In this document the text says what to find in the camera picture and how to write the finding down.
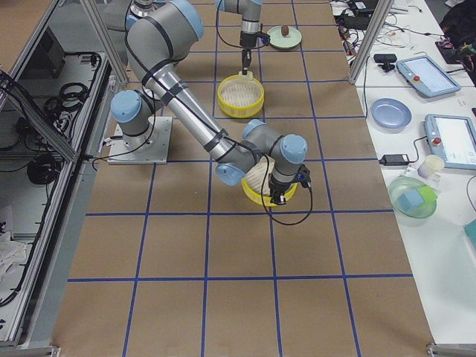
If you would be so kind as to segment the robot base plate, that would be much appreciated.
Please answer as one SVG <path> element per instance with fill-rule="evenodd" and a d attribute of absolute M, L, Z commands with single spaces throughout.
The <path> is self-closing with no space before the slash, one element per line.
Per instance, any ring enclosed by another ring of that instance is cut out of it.
<path fill-rule="evenodd" d="M 119 139 L 111 142 L 107 162 L 110 164 L 166 164 L 173 119 L 149 117 L 148 130 L 131 137 L 122 133 L 120 124 L 115 127 Z"/>

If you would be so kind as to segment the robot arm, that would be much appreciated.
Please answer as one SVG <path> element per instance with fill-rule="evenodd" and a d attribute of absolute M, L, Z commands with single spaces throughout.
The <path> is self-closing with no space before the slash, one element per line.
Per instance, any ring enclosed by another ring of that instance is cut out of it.
<path fill-rule="evenodd" d="M 112 107 L 126 109 L 126 115 L 116 116 L 119 123 L 137 124 L 155 113 L 153 105 L 166 106 L 216 161 L 216 174 L 225 184 L 239 184 L 268 156 L 274 161 L 265 176 L 271 203 L 285 204 L 285 194 L 295 183 L 310 187 L 309 170 L 303 163 L 308 145 L 302 136 L 281 135 L 253 119 L 244 128 L 243 140 L 235 141 L 177 75 L 176 64 L 204 33 L 200 15 L 190 2 L 133 1 L 124 28 L 129 64 L 142 88 L 114 96 Z"/>
<path fill-rule="evenodd" d="M 221 0 L 215 1 L 216 6 L 216 32 L 219 38 L 228 46 L 241 50 L 241 63 L 243 76 L 248 75 L 251 64 L 251 51 L 269 45 L 270 36 L 263 32 L 260 14 L 263 2 L 255 0 Z M 241 16 L 241 30 L 239 44 L 232 45 L 226 42 L 219 32 L 219 11 L 233 13 Z"/>

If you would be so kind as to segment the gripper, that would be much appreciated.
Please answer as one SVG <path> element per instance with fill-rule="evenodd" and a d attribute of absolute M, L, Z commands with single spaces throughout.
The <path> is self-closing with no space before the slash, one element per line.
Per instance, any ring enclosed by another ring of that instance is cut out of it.
<path fill-rule="evenodd" d="M 242 74 L 247 74 L 251 64 L 251 49 L 255 48 L 257 44 L 257 34 L 240 32 L 239 45 L 244 48 L 241 52 Z"/>
<path fill-rule="evenodd" d="M 275 177 L 270 177 L 268 180 L 268 187 L 270 190 L 271 203 L 286 203 L 285 194 L 289 189 L 288 182 L 281 182 Z"/>

